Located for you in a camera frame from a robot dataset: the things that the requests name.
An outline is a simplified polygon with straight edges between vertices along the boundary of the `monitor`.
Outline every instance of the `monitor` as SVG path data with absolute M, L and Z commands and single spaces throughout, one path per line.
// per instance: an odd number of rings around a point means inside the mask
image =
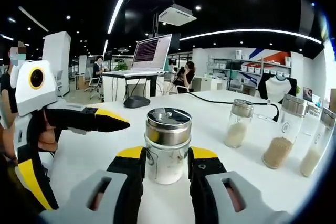
M 166 62 L 172 35 L 140 41 L 135 49 L 132 68 L 162 69 Z

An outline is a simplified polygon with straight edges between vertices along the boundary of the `metal jar lid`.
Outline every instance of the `metal jar lid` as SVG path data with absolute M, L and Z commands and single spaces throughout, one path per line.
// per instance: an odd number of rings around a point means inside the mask
M 326 108 L 323 108 L 320 121 L 325 126 L 333 128 L 336 122 L 336 114 Z
M 147 114 L 146 137 L 167 146 L 179 145 L 190 139 L 191 116 L 174 108 L 158 108 Z
M 244 118 L 250 118 L 253 115 L 254 104 L 241 99 L 235 99 L 232 104 L 231 112 Z
M 285 94 L 282 101 L 282 108 L 289 114 L 304 117 L 307 112 L 307 101 Z

